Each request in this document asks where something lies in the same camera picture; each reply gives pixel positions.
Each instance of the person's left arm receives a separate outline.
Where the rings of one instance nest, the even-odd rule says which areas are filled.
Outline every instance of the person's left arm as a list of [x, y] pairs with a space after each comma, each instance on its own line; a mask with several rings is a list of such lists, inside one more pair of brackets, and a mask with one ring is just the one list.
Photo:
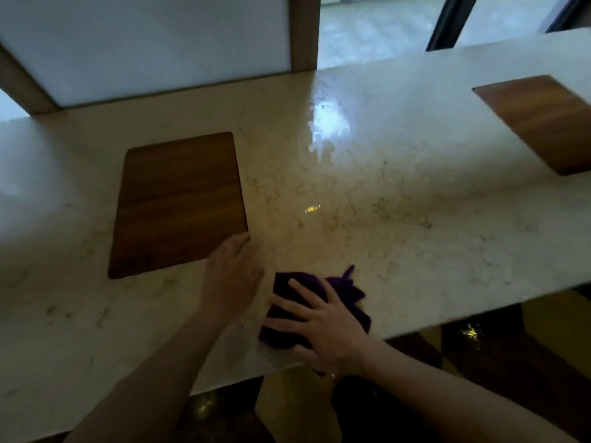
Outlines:
[[207, 259], [199, 310], [121, 380], [66, 443], [149, 443], [169, 437], [211, 347], [251, 303], [262, 276], [249, 235], [227, 239]]

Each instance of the white counter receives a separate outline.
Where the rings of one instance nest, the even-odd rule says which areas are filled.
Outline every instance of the white counter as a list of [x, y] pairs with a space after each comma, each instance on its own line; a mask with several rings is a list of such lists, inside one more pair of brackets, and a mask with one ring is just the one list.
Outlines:
[[268, 276], [195, 385], [256, 342], [276, 270], [357, 265], [392, 337], [591, 279], [591, 172], [554, 175], [472, 87], [550, 74], [591, 102], [580, 29], [0, 123], [0, 442], [63, 431], [199, 304], [203, 262], [107, 279], [127, 149], [234, 134]]

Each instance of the purple cloth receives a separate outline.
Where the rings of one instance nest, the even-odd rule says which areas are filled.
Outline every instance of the purple cloth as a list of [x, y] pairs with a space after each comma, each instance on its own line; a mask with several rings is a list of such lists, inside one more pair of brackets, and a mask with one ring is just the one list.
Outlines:
[[[332, 276], [326, 280], [335, 289], [340, 300], [361, 324], [365, 332], [368, 333], [371, 326], [371, 319], [369, 315], [355, 306], [359, 300], [365, 297], [365, 294], [363, 291], [353, 286], [353, 280], [351, 280], [350, 277], [354, 269], [355, 266], [351, 266], [345, 271], [343, 276]], [[273, 292], [275, 292], [280, 297], [287, 298], [288, 300], [292, 300], [307, 307], [311, 307], [310, 304], [304, 300], [299, 293], [297, 293], [287, 284], [291, 278], [295, 279], [302, 286], [308, 288], [312, 292], [315, 292], [322, 300], [328, 300], [326, 292], [322, 288], [322, 285], [318, 279], [314, 275], [304, 272], [277, 272], [275, 274], [275, 282], [273, 283]], [[298, 320], [300, 322], [303, 321], [299, 317], [284, 311], [276, 305], [271, 306], [269, 312], [267, 313], [267, 317], [286, 318], [289, 320]], [[281, 331], [276, 331], [267, 327], [262, 327], [261, 334], [259, 334], [259, 340], [277, 350], [289, 349], [295, 345], [303, 345], [306, 348], [312, 348], [310, 342], [308, 342], [299, 334], [283, 333]]]

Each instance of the brown wooden placemat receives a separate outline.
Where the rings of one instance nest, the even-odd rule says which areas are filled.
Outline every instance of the brown wooden placemat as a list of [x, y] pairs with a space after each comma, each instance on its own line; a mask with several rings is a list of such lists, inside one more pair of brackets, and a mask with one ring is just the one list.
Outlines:
[[247, 231], [232, 133], [129, 149], [109, 278], [207, 257]]
[[591, 170], [591, 106], [552, 76], [473, 90], [557, 174]]

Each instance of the black pants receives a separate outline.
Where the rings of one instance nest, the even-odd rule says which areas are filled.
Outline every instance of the black pants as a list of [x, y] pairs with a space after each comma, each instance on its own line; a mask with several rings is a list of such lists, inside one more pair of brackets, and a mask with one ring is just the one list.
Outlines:
[[343, 443], [440, 441], [416, 413], [361, 377], [344, 378], [330, 403], [339, 419]]

